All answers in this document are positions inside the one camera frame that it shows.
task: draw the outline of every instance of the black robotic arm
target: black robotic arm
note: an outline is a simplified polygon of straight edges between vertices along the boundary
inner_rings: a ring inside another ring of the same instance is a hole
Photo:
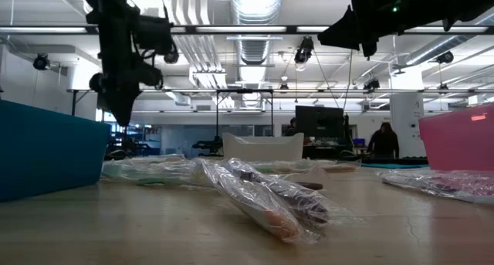
[[[173,24],[164,5],[165,17],[155,18],[140,15],[140,9],[128,5],[127,0],[86,1],[93,8],[86,21],[98,25],[98,58],[103,66],[103,72],[91,78],[90,88],[98,93],[98,101],[118,124],[127,126],[140,94],[139,84],[163,87],[163,75],[154,67],[154,57],[162,55],[167,63],[178,60],[178,50],[171,38]],[[145,59],[152,59],[152,64]]]

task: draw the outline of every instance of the pillar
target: pillar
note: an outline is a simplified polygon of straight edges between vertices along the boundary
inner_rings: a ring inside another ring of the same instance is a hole
[[[391,89],[424,89],[420,67],[410,67],[390,78]],[[390,97],[391,125],[398,136],[400,158],[424,157],[424,142],[420,137],[418,121],[424,117],[422,93],[396,93]]]

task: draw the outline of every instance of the plastic bag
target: plastic bag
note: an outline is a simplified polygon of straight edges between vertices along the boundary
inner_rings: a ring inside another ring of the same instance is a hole
[[[287,243],[315,243],[318,234],[304,229],[283,201],[265,185],[241,179],[224,165],[200,160],[213,186],[262,228]]]
[[[103,163],[102,177],[138,185],[170,184],[211,186],[202,167],[179,155],[132,158]]]
[[[383,183],[472,203],[494,204],[494,172],[441,172],[428,168],[378,172]]]
[[[253,168],[264,174],[310,173],[318,169],[325,172],[355,172],[360,167],[359,161],[328,161],[309,160],[300,161],[250,161]]]
[[[263,184],[275,195],[281,198],[304,225],[313,228],[322,228],[330,221],[351,216],[345,208],[332,202],[317,191],[307,189],[293,182],[288,182],[271,175],[263,175],[251,165],[232,159],[228,167],[238,177]]]

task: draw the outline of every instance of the metal frame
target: metal frame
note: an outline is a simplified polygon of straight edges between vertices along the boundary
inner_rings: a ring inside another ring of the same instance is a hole
[[[316,35],[321,33],[331,25],[175,25],[171,33],[176,36],[180,35]],[[245,30],[248,27],[262,29],[259,31]],[[22,32],[18,29],[29,28],[29,32]],[[47,32],[43,29],[57,28],[58,32]],[[70,32],[71,29],[84,28],[85,32]],[[0,25],[0,34],[2,35],[48,35],[48,36],[86,36],[98,35],[96,25]],[[494,35],[494,25],[455,25],[449,32],[445,32],[441,26],[424,25],[415,29],[402,32],[399,35],[406,36],[490,36]]]
[[[77,94],[79,91],[84,91],[83,95],[77,98]],[[89,92],[93,92],[92,90],[67,90],[67,92],[72,92],[72,116],[76,116],[76,106]]]
[[[231,93],[244,93],[246,89],[225,89],[222,92]],[[74,91],[84,91],[84,92],[94,92],[92,90],[74,90],[68,89],[67,92]],[[216,93],[218,90],[214,89],[183,89],[183,88],[164,88],[161,90],[142,90],[143,93],[166,93],[166,92],[176,92],[176,93]],[[264,93],[330,93],[330,89],[264,89],[263,91],[251,90],[252,92],[264,92]],[[332,93],[348,93],[348,94],[384,94],[384,93],[494,93],[494,89],[450,89],[450,90],[438,90],[438,89],[423,89],[423,90],[392,90],[392,89],[376,89],[376,90],[347,90],[346,88],[331,88]]]
[[[271,94],[271,135],[275,136],[274,127],[274,91],[271,89],[220,89],[216,90],[216,136],[219,136],[219,94],[220,93],[237,93],[237,94],[251,94],[251,93],[270,93]]]

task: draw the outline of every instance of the monitor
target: monitor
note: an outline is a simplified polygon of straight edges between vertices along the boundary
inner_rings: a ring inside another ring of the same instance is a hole
[[[296,106],[296,129],[306,137],[343,138],[343,109]]]

